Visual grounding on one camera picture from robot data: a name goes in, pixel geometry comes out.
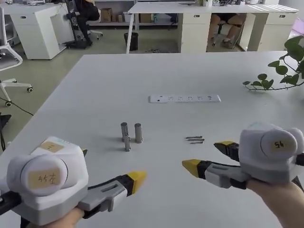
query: hand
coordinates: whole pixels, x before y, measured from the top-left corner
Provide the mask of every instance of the hand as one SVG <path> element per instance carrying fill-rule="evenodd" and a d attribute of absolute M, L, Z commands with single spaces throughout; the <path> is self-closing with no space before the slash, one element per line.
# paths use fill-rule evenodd
<path fill-rule="evenodd" d="M 63 218 L 44 226 L 30 224 L 27 228 L 74 228 L 77 222 L 84 216 L 84 212 L 74 208 Z"/>
<path fill-rule="evenodd" d="M 304 194 L 294 183 L 270 185 L 250 180 L 247 188 L 258 194 L 284 228 L 304 227 Z"/>

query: floor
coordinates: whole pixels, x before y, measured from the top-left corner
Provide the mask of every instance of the floor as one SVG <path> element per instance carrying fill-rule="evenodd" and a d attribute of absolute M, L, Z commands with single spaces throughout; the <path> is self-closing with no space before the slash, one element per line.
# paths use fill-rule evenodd
<path fill-rule="evenodd" d="M 1 72 L 1 80 L 15 78 L 21 83 L 31 83 L 33 93 L 28 93 L 23 88 L 9 88 L 8 93 L 12 101 L 31 113 L 35 113 L 53 92 L 61 80 L 67 75 L 70 69 L 76 64 L 79 58 L 85 54 L 124 54 L 125 43 L 124 33 L 126 29 L 103 30 L 104 36 L 97 40 L 92 38 L 94 44 L 87 50 L 65 50 L 52 60 L 26 60 L 16 68 Z M 177 52 L 176 29 L 143 29 L 139 31 L 139 50 L 136 53 L 150 52 Z M 22 47 L 16 46 L 16 50 L 22 53 Z M 208 52 L 223 52 L 227 49 L 210 47 Z M 11 114 L 12 118 L 3 130 L 3 135 L 8 144 L 12 141 L 31 116 L 15 106 L 5 107 L 0 101 L 1 114 Z"/>

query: metal cylinder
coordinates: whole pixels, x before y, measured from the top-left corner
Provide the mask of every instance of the metal cylinder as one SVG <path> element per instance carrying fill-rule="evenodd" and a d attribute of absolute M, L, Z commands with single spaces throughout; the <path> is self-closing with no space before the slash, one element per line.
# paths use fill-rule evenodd
<path fill-rule="evenodd" d="M 129 152 L 131 150 L 131 146 L 130 146 L 130 138 L 128 134 L 124 134 L 123 142 L 124 142 L 124 150 Z"/>
<path fill-rule="evenodd" d="M 135 142 L 142 143 L 143 142 L 142 125 L 140 123 L 137 123 L 134 125 L 134 127 L 135 127 Z"/>
<path fill-rule="evenodd" d="M 122 128 L 122 141 L 124 141 L 124 135 L 127 134 L 129 135 L 128 132 L 128 124 L 126 122 L 123 122 L 120 124 L 121 128 Z"/>

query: power outlet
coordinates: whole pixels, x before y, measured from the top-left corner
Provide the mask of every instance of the power outlet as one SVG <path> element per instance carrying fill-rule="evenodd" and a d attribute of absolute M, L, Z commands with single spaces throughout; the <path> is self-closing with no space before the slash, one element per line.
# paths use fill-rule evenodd
<path fill-rule="evenodd" d="M 150 103 L 221 102 L 218 95 L 151 95 Z"/>

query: screw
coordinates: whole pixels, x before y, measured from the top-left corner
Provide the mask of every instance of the screw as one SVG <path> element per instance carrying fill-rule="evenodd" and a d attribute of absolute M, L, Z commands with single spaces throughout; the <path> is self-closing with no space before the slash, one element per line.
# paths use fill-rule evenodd
<path fill-rule="evenodd" d="M 130 138 L 127 133 L 124 134 L 123 141 L 124 141 L 124 150 L 129 152 L 131 150 L 131 147 L 130 147 Z"/>
<path fill-rule="evenodd" d="M 143 142 L 142 125 L 140 123 L 137 123 L 134 125 L 134 127 L 135 127 L 135 142 L 142 143 Z"/>
<path fill-rule="evenodd" d="M 205 139 L 187 139 L 187 141 L 205 141 Z"/>
<path fill-rule="evenodd" d="M 202 139 L 203 136 L 186 137 L 186 139 Z"/>
<path fill-rule="evenodd" d="M 190 144 L 203 144 L 204 143 L 204 141 L 201 141 L 201 142 L 190 142 Z"/>
<path fill-rule="evenodd" d="M 127 134 L 129 135 L 128 132 L 128 124 L 126 122 L 123 122 L 120 124 L 121 128 L 122 128 L 122 141 L 124 141 L 124 135 Z"/>

